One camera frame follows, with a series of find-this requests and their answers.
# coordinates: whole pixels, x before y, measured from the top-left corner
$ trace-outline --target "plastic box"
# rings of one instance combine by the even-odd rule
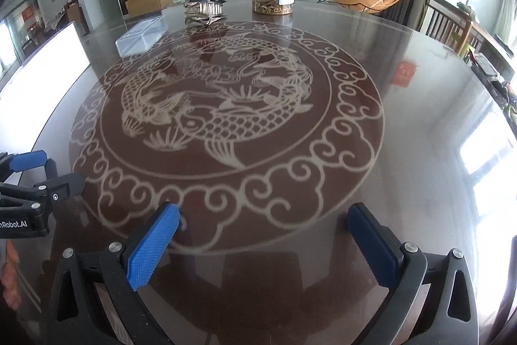
[[[145,53],[166,31],[167,24],[162,16],[143,19],[115,42],[118,55],[123,58]]]

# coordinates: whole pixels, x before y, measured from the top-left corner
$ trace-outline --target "circular pattern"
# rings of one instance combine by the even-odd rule
[[[382,103],[338,46],[270,23],[167,34],[114,64],[82,104],[70,157],[102,223],[129,234],[164,201],[173,246],[242,250],[342,204],[373,166]]]

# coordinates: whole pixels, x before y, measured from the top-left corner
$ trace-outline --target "textured blue pad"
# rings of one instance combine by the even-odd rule
[[[399,263],[368,217],[357,206],[351,206],[346,215],[346,226],[361,250],[377,283],[386,288],[399,284]]]
[[[136,291],[147,285],[179,226],[179,208],[169,204],[128,259],[127,278]]]
[[[25,154],[14,155],[9,161],[9,168],[18,173],[31,168],[42,167],[46,162],[47,154],[45,154],[45,151],[25,152]]]

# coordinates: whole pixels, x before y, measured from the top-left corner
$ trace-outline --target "cardboard box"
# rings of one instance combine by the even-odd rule
[[[173,0],[127,0],[126,8],[129,17],[133,18],[149,12],[161,11],[168,6],[172,6],[172,4]]]

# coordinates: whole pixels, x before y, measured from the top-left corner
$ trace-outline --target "white curtain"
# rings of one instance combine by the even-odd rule
[[[494,33],[497,34],[510,49],[514,47],[515,36],[517,36],[517,0],[502,0],[501,11],[495,23]]]

